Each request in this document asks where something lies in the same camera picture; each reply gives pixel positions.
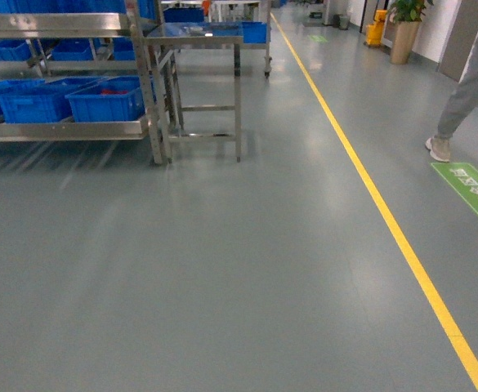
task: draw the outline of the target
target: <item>doorway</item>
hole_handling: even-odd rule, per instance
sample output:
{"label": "doorway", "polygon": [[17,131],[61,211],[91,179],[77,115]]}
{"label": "doorway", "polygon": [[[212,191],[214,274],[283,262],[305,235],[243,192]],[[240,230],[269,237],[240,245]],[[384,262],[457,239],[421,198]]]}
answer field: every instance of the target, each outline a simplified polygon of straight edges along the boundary
{"label": "doorway", "polygon": [[389,0],[365,0],[364,9],[362,10],[362,22],[360,23],[360,33],[366,34],[368,25],[373,24],[375,10],[387,9]]}

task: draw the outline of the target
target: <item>person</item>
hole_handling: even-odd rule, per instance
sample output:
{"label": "person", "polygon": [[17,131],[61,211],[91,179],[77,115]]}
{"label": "person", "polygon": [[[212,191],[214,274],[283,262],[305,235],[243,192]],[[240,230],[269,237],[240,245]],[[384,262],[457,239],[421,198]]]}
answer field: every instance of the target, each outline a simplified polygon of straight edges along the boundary
{"label": "person", "polygon": [[471,50],[467,72],[449,98],[440,121],[438,132],[427,139],[426,148],[439,162],[449,162],[449,139],[469,113],[478,105],[478,36]]}

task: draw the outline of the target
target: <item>trash can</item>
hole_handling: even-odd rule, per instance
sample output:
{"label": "trash can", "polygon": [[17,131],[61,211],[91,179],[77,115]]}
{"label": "trash can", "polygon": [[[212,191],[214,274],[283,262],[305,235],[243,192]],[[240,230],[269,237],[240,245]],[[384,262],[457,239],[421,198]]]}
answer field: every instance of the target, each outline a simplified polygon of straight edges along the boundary
{"label": "trash can", "polygon": [[340,25],[338,26],[339,30],[347,30],[350,25],[349,15],[340,15]]}

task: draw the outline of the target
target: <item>plant pot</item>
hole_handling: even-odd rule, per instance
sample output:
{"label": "plant pot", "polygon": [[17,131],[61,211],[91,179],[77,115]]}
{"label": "plant pot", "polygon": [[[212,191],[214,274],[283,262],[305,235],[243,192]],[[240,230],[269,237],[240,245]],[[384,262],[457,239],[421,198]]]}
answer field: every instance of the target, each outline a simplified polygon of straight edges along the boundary
{"label": "plant pot", "polygon": [[417,39],[420,22],[399,22],[396,24],[395,39],[391,49],[392,64],[406,64]]}

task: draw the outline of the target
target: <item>green floor sticker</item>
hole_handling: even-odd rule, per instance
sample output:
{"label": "green floor sticker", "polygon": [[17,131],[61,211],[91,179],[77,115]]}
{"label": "green floor sticker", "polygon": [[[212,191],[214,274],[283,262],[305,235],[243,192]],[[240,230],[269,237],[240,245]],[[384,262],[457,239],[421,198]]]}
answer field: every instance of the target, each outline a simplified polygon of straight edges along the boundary
{"label": "green floor sticker", "polygon": [[469,163],[431,165],[478,215],[478,170]]}
{"label": "green floor sticker", "polygon": [[308,35],[309,38],[311,38],[312,41],[315,41],[315,42],[321,42],[321,43],[324,43],[324,42],[327,42],[328,40],[326,39],[325,36],[323,35]]}

